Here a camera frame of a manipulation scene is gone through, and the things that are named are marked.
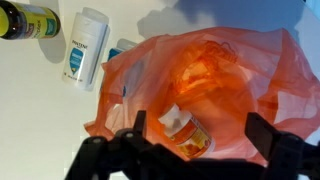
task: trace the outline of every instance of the bottle label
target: bottle label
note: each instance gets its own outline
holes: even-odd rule
[[[201,156],[212,143],[211,136],[194,117],[178,133],[171,136],[170,139],[189,158]]]
[[[58,31],[54,14],[44,7],[12,3],[20,12],[22,34],[19,39],[50,38]]]
[[[70,54],[70,68],[73,75],[79,70],[82,58],[83,52],[77,48],[73,48]]]

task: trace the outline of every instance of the black object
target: black object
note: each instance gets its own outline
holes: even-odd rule
[[[243,179],[293,180],[298,174],[320,179],[319,146],[298,136],[279,132],[259,114],[248,113],[246,136],[269,162],[267,167],[242,159],[193,159],[185,162],[160,144],[145,137],[146,112],[139,111],[133,129],[118,131],[111,141],[87,138],[66,180],[104,180],[123,171],[129,179]]]

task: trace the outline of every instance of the bottle cap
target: bottle cap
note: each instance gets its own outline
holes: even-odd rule
[[[6,12],[0,7],[0,36],[7,33],[9,29],[9,19]]]
[[[173,121],[175,119],[179,118],[179,115],[179,107],[176,104],[174,104],[164,116],[159,118],[159,121],[161,124],[164,124],[165,126],[170,126],[171,124],[173,124]]]

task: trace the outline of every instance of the white bottle cap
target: white bottle cap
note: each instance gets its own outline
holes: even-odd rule
[[[173,126],[173,123],[176,119],[179,119],[180,117],[180,110],[179,107],[174,104],[172,108],[161,118],[159,118],[159,121],[161,124],[165,125],[168,128],[171,128]]]

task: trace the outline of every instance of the green label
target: green label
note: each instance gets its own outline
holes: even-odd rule
[[[56,21],[54,19],[47,18],[46,36],[53,35],[55,33],[55,29],[56,29],[55,25],[56,25]]]

